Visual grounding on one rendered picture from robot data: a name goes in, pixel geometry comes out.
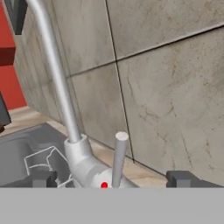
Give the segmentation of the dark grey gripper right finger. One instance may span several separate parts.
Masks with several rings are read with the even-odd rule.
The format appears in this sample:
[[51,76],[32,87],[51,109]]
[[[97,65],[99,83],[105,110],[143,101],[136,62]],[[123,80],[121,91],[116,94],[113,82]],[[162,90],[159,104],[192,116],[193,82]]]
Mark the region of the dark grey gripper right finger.
[[187,188],[187,187],[220,187],[215,183],[205,181],[193,175],[189,171],[168,171],[166,173],[167,187]]

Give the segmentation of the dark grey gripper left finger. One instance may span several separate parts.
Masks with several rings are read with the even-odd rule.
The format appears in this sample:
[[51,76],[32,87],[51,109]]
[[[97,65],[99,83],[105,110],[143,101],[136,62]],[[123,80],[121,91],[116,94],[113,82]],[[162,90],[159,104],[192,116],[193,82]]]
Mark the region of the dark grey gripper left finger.
[[34,171],[31,175],[26,178],[11,182],[6,185],[1,185],[1,188],[32,188],[32,187],[56,187],[56,178],[58,174],[56,171]]

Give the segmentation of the grey sink basin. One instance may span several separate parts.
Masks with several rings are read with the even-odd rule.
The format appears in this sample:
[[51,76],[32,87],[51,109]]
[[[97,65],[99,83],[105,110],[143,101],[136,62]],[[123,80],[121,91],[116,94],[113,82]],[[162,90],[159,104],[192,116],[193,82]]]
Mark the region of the grey sink basin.
[[56,171],[55,188],[73,187],[66,137],[47,123],[0,136],[0,187],[35,171]]

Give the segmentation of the silver sink faucet spout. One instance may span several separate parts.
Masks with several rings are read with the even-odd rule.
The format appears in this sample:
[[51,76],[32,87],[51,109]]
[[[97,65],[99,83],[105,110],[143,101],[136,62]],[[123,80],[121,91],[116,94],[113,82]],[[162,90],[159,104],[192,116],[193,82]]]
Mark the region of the silver sink faucet spout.
[[[96,188],[107,184],[109,188],[114,188],[112,186],[113,165],[106,165],[94,155],[87,135],[80,132],[76,122],[75,111],[69,94],[66,76],[64,75],[52,22],[45,4],[42,0],[26,0],[26,2],[37,21],[55,92],[64,116],[68,134],[64,147],[73,184],[76,187]],[[135,185],[122,174],[121,184],[118,188],[132,188]]]

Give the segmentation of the dark grey block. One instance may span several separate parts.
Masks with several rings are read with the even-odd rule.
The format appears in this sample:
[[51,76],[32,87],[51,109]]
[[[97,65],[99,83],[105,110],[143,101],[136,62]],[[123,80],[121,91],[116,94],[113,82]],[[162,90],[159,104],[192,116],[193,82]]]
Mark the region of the dark grey block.
[[11,116],[0,92],[0,133],[4,132],[4,127],[9,124],[11,124]]

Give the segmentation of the red cupboard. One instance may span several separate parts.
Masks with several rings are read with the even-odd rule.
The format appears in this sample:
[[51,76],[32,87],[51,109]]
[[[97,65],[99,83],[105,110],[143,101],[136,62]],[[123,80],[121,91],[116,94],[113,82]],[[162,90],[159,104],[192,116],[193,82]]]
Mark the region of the red cupboard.
[[14,68],[16,44],[0,0],[0,92],[3,94],[8,110],[26,105],[22,88]]

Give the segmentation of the dark grey angular fitting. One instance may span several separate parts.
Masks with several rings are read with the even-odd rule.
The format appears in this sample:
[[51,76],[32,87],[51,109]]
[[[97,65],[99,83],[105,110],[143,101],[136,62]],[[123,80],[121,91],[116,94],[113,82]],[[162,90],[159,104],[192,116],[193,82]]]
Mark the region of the dark grey angular fitting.
[[6,6],[6,12],[9,16],[10,26],[15,35],[21,35],[24,23],[25,15],[27,12],[26,0],[3,0]]

